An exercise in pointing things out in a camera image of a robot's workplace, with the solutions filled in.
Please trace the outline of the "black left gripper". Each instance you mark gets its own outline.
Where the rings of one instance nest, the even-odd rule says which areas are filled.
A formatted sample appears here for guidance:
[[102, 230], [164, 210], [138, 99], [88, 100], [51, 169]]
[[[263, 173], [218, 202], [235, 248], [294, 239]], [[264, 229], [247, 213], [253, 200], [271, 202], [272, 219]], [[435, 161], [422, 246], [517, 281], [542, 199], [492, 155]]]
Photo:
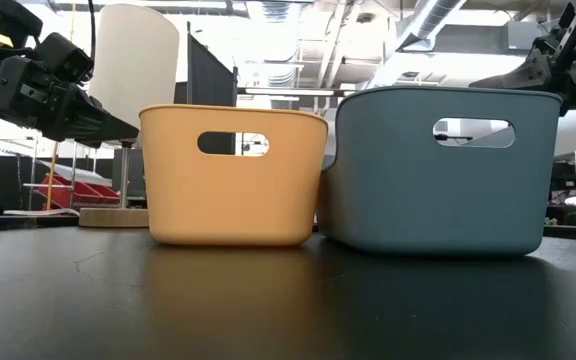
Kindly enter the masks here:
[[60, 81], [20, 56], [0, 63], [0, 118], [49, 139], [80, 143], [134, 142], [137, 127], [112, 115], [80, 87]]

